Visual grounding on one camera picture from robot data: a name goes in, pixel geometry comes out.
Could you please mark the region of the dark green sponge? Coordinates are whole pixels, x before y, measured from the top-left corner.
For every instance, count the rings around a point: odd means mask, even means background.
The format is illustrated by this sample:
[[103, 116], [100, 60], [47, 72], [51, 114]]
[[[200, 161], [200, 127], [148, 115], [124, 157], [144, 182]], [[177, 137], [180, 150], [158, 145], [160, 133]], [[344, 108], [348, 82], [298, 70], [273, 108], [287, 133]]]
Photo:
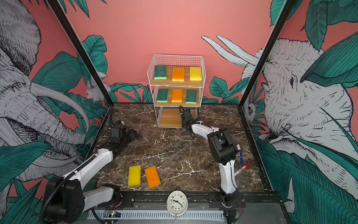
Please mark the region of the dark green sponge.
[[167, 103], [169, 96], [168, 89], [159, 89], [157, 94], [157, 103]]
[[154, 70], [155, 80], [166, 80], [167, 79], [167, 67], [164, 65], [156, 65]]
[[197, 91], [196, 90], [187, 90], [186, 91], [186, 104], [196, 104], [197, 103]]

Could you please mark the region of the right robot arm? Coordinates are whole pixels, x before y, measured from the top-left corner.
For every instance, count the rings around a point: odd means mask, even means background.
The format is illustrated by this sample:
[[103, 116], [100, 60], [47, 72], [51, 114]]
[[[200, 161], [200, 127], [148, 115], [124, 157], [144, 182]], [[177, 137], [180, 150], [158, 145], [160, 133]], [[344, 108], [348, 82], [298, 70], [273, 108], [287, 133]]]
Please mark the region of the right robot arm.
[[235, 181], [235, 160], [239, 150], [227, 128], [217, 128], [205, 124], [198, 118], [194, 119], [190, 109], [179, 106], [183, 131], [191, 137], [199, 135], [208, 140], [211, 155], [218, 163], [221, 175], [221, 201], [230, 207], [241, 198]]

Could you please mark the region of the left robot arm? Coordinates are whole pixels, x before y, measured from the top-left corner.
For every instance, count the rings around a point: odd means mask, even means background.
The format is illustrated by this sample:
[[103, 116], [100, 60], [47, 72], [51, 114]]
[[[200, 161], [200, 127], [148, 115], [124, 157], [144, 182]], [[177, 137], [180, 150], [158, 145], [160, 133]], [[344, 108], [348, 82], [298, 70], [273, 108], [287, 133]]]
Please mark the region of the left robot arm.
[[62, 177], [52, 178], [46, 185], [44, 201], [39, 214], [40, 224], [71, 224], [88, 210], [112, 200], [113, 187], [100, 187], [87, 192], [87, 183], [107, 164], [119, 156], [123, 149], [137, 138], [137, 132], [121, 120], [112, 119], [109, 109], [108, 121], [111, 134], [101, 148], [81, 165]]

